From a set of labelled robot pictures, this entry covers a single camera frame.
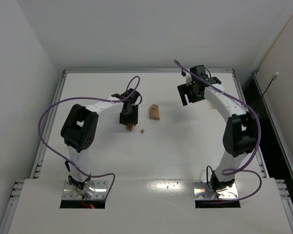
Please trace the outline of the engraved long wood block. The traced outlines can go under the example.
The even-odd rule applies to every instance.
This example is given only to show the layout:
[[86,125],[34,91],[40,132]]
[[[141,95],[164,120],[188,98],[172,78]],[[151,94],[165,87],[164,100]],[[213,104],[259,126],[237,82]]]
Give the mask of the engraved long wood block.
[[153,110],[154,109],[149,109],[149,117],[150,117],[150,119],[154,119],[153,118]]
[[160,120],[159,108],[156,108],[156,109],[153,110],[153,118],[155,120]]

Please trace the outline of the plain wood cube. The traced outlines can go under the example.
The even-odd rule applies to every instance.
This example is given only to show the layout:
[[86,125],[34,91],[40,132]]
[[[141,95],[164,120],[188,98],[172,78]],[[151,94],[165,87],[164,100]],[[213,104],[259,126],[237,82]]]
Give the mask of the plain wood cube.
[[153,108],[153,109],[158,109],[158,108],[159,108],[159,106],[158,106],[158,105],[156,105],[156,104],[153,104],[153,105],[152,105],[152,108]]

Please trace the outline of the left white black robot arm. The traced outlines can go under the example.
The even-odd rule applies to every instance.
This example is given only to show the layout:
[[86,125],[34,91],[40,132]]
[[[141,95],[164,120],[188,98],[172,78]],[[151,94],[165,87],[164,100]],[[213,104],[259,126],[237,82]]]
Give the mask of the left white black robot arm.
[[113,115],[119,115],[119,123],[132,127],[138,123],[138,91],[128,89],[122,94],[113,94],[107,102],[93,105],[73,105],[61,129],[61,137],[68,147],[69,159],[65,162],[69,171],[70,185],[84,191],[90,180],[88,169],[88,148],[94,141],[97,124]]

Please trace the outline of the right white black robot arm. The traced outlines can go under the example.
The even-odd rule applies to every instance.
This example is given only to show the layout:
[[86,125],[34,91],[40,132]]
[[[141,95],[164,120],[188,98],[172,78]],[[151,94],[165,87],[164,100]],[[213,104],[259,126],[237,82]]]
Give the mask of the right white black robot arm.
[[[207,100],[214,105],[226,123],[223,146],[224,154],[213,170],[209,185],[213,191],[231,186],[235,174],[244,170],[252,161],[259,148],[261,126],[256,112],[247,104],[225,92],[222,82],[206,72],[203,65],[181,69],[185,84],[179,85],[182,104]],[[250,154],[251,158],[242,161]]]

